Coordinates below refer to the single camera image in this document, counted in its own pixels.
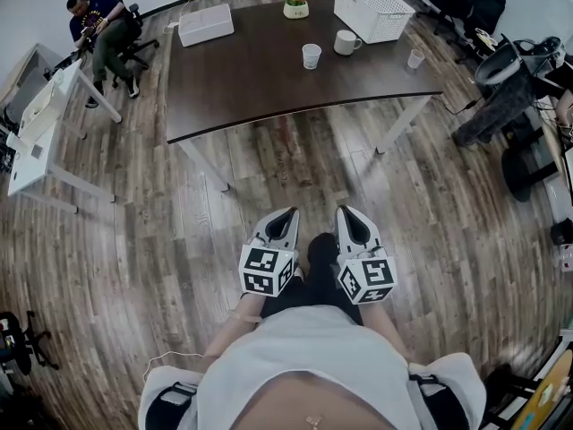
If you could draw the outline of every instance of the black pants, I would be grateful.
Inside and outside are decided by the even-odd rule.
[[[330,233],[315,237],[309,245],[311,269],[304,282],[293,277],[278,297],[267,297],[261,311],[265,318],[290,307],[304,305],[333,305],[344,311],[357,324],[362,325],[362,317],[357,305],[353,305],[342,288],[336,287],[336,275],[332,265],[338,254],[335,238]]]

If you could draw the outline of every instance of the dark wooden table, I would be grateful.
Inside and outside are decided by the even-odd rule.
[[[406,65],[404,38],[363,44],[351,56],[334,52],[336,33],[348,27],[334,0],[309,2],[310,16],[291,21],[282,4],[232,12],[235,33],[191,47],[175,34],[167,90],[167,142],[184,151],[222,191],[227,182],[192,144],[193,137],[312,108],[370,99],[420,96],[377,146],[384,152],[441,88],[427,63]],[[316,70],[303,67],[302,47],[322,48]]]

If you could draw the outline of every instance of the black shoe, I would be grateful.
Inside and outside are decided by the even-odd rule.
[[[125,80],[125,84],[127,84],[127,90],[129,91],[129,97],[135,99],[137,96],[140,95],[140,85],[137,81],[137,78],[132,76]]]
[[[98,92],[103,96],[104,95],[104,85],[103,82],[94,82],[93,85],[96,87]],[[98,102],[92,97],[88,99],[86,102],[86,108],[95,108],[99,105]]]
[[[92,97],[90,97],[88,99],[88,101],[86,102],[86,108],[95,108],[99,105],[98,102],[96,102],[96,100]]]

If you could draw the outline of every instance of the white mug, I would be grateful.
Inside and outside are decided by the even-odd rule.
[[[350,30],[339,30],[334,41],[334,50],[342,56],[350,56],[362,45],[362,41]]]

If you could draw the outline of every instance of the white storage basket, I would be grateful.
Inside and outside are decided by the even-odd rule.
[[[365,43],[399,39],[414,13],[402,0],[334,0],[334,14]]]

